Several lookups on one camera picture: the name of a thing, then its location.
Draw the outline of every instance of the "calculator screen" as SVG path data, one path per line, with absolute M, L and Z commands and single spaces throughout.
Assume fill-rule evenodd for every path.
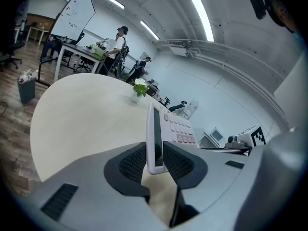
M 155 143 L 155 166 L 163 165 L 162 136 L 160 130 L 159 111 L 154 108 L 154 143 Z

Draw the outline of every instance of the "round table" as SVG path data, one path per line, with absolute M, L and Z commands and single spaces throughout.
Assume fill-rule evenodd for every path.
M 97 74 L 75 74 L 51 85 L 40 98 L 31 122 L 30 144 L 41 181 L 71 162 L 91 154 L 145 141 L 146 95 L 138 104 L 132 86 Z M 176 184 L 169 173 L 152 176 L 146 167 L 142 185 L 151 193 L 150 208 L 168 225 Z

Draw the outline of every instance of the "white flower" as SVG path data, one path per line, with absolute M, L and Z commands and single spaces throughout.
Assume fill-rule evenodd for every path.
M 135 84 L 136 85 L 144 85 L 144 86 L 146 86 L 145 80 L 142 79 L 142 78 L 135 79 Z

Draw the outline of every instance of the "backpack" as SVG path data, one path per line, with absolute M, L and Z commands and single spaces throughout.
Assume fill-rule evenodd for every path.
M 122 46 L 122 49 L 119 53 L 115 55 L 115 62 L 123 62 L 125 61 L 128 53 L 129 53 L 129 47 L 126 45 L 126 39 L 125 37 L 122 37 L 124 39 L 124 45 Z

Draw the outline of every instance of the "potted plant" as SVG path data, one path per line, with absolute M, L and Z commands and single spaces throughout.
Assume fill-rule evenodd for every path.
M 135 81 L 133 81 L 133 86 L 134 93 L 131 95 L 130 100 L 138 103 L 142 96 L 145 97 L 148 87 L 145 80 L 142 78 L 135 79 Z

